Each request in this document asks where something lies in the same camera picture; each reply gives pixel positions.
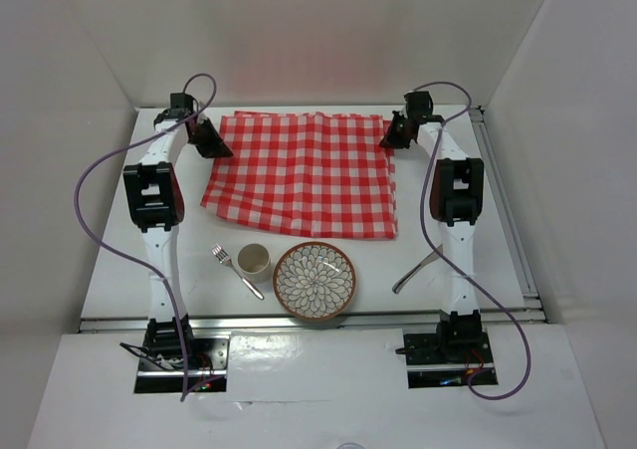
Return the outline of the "red white checkered cloth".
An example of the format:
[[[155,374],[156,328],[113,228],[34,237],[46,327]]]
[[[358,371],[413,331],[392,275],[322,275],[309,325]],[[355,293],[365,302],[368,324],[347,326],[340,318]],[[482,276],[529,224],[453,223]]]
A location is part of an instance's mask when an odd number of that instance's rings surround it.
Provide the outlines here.
[[[236,111],[200,204],[216,217],[304,238],[394,239],[394,153],[379,114]]]

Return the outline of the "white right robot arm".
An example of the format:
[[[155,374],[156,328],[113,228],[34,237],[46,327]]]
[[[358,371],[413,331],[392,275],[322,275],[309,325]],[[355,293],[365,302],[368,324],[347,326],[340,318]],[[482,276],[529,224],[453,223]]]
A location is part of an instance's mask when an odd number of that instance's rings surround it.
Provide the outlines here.
[[[393,113],[380,145],[403,149],[416,143],[426,150],[430,166],[421,193],[422,222],[431,217],[438,224],[441,242],[419,264],[392,287],[399,294],[427,265],[442,260],[447,264],[442,279],[446,292],[433,341],[425,346],[405,347],[402,352],[416,363],[427,356],[456,361],[476,349],[483,335],[482,318],[469,281],[474,275],[474,237],[483,210],[484,162],[470,156],[445,129],[446,120],[434,113],[429,92],[411,91],[405,106]]]

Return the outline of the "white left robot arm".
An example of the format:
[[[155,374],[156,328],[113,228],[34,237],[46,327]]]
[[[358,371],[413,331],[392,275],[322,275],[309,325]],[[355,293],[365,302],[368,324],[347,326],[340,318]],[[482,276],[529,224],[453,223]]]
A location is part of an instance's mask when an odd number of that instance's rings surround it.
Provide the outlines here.
[[[152,267],[143,347],[149,355],[183,368],[195,359],[197,345],[179,285],[177,238],[185,204],[175,163],[187,144],[207,159],[231,157],[233,152],[184,91],[170,95],[170,106],[156,116],[153,128],[155,140],[143,158],[122,171],[129,215]]]

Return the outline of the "silver fork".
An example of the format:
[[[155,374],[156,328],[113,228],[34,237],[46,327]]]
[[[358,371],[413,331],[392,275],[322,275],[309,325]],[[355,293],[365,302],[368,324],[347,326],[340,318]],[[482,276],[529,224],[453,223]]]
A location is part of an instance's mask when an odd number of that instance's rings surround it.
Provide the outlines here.
[[[221,265],[231,269],[239,277],[244,286],[255,298],[259,301],[265,300],[264,294],[235,267],[230,255],[220,245],[215,245],[211,249],[211,253]]]

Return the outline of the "beige cup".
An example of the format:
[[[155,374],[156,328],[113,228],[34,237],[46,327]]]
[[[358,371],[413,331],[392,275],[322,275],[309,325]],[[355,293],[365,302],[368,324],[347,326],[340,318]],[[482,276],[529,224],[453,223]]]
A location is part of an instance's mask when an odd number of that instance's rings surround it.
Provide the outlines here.
[[[238,253],[237,262],[241,273],[254,284],[263,284],[272,276],[270,253],[261,244],[244,246]]]

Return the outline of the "floral patterned ceramic bowl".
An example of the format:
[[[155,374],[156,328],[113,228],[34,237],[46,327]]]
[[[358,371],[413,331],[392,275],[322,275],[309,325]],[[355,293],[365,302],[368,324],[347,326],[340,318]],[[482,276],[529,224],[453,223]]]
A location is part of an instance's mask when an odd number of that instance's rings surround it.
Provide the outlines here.
[[[342,314],[356,293],[356,273],[337,247],[310,241],[290,248],[273,272],[274,294],[289,314],[324,322]]]

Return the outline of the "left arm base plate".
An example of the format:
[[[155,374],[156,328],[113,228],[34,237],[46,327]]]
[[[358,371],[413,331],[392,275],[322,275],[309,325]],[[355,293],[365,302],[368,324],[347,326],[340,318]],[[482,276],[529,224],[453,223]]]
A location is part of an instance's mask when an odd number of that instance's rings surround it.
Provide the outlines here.
[[[137,359],[135,394],[182,392],[184,359],[179,347],[164,354],[153,353],[146,345],[121,342],[119,346]],[[228,337],[193,339],[188,356],[187,388],[202,394],[225,392],[229,348]]]

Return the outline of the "aluminium frame rail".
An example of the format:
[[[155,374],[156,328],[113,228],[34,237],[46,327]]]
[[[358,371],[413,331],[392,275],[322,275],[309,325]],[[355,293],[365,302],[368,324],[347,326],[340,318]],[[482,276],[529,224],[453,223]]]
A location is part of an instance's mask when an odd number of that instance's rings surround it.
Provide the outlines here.
[[[277,299],[270,283],[257,299],[230,268],[213,256],[215,246],[236,256],[248,244],[265,246],[273,261],[299,239],[228,223],[201,206],[212,162],[191,146],[180,153],[176,175],[186,204],[178,234],[180,289],[191,325],[203,330],[291,330],[433,326],[449,296],[443,286],[445,263],[426,262],[439,241],[434,221],[421,223],[418,204],[427,153],[418,146],[399,151],[397,179],[398,233],[392,240],[334,241],[352,263],[355,293],[337,316],[308,320],[294,316]],[[104,238],[81,313],[84,333],[144,331],[150,309],[148,274],[138,265],[145,255],[140,231],[132,224],[125,192],[115,193]],[[544,320],[544,311],[518,248],[495,174],[485,180],[484,209],[477,222],[475,277],[482,321],[487,325]]]

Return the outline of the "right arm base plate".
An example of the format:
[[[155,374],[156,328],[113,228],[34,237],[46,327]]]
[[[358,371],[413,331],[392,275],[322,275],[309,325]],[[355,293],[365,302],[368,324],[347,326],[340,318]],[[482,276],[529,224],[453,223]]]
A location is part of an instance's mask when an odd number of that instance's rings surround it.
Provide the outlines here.
[[[410,389],[497,385],[498,377],[489,337],[482,333],[475,343],[443,348],[435,334],[404,334],[403,356]]]

